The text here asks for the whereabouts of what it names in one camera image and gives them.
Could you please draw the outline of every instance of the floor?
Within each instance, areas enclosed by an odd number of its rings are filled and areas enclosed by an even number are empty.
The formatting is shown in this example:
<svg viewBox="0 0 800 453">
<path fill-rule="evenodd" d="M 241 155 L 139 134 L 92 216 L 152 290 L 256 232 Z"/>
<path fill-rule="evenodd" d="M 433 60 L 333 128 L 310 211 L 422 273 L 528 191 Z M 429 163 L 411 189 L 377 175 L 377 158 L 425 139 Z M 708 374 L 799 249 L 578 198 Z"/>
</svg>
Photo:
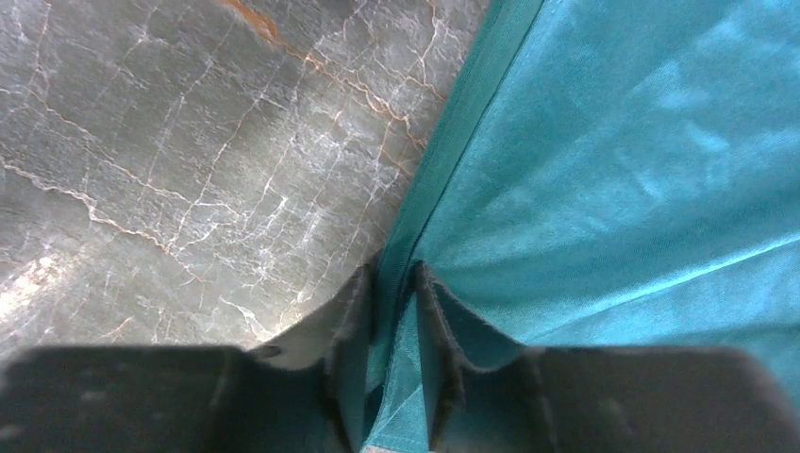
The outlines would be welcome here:
<svg viewBox="0 0 800 453">
<path fill-rule="evenodd" d="M 489 0 L 5 0 L 0 360 L 253 346 L 378 250 Z"/>
</svg>

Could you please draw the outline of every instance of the orange stain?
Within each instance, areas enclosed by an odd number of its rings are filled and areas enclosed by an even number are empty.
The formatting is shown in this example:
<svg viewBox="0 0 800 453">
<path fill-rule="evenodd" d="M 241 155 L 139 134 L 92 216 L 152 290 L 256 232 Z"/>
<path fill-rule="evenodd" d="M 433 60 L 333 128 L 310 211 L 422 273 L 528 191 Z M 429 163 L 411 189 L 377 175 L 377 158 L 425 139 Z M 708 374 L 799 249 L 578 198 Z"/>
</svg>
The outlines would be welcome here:
<svg viewBox="0 0 800 453">
<path fill-rule="evenodd" d="M 275 45 L 284 46 L 285 43 L 277 31 L 275 21 L 266 14 L 261 14 L 242 4 L 240 0 L 220 0 L 223 6 L 233 8 L 240 14 L 240 17 L 256 32 L 263 40 Z"/>
</svg>

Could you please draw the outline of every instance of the gray marble surface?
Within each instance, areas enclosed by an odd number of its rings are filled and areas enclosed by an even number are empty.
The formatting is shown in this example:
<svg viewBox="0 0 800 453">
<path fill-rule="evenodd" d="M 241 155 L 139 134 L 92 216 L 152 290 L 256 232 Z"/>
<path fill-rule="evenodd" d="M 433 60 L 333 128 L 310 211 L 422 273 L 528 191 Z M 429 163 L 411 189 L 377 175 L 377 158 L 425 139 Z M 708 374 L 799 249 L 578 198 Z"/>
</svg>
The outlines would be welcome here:
<svg viewBox="0 0 800 453">
<path fill-rule="evenodd" d="M 2 0 L 0 359 L 268 340 L 379 249 L 489 0 Z"/>
</svg>

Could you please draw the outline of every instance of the teal cloth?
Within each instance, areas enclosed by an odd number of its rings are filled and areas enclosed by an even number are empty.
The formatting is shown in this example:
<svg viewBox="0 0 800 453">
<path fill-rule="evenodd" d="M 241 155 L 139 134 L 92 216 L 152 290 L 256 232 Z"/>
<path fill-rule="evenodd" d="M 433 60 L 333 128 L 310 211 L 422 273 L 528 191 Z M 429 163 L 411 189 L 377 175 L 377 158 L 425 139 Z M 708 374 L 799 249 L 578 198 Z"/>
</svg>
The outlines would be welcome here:
<svg viewBox="0 0 800 453">
<path fill-rule="evenodd" d="M 512 58 L 476 116 L 448 101 L 387 241 L 380 316 L 408 305 L 368 443 L 427 451 L 415 260 L 518 341 L 740 347 L 800 405 L 800 2 L 518 7 L 489 11 Z M 480 45 L 454 92 L 490 76 Z"/>
</svg>

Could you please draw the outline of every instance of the marble floor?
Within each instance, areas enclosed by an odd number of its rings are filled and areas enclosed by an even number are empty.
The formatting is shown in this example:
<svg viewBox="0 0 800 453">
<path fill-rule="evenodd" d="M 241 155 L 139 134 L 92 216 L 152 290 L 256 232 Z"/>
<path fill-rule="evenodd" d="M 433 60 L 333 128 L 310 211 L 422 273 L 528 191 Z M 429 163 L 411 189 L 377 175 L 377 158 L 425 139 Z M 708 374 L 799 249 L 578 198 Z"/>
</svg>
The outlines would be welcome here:
<svg viewBox="0 0 800 453">
<path fill-rule="evenodd" d="M 2 0 L 0 360 L 252 346 L 379 249 L 489 0 Z"/>
</svg>

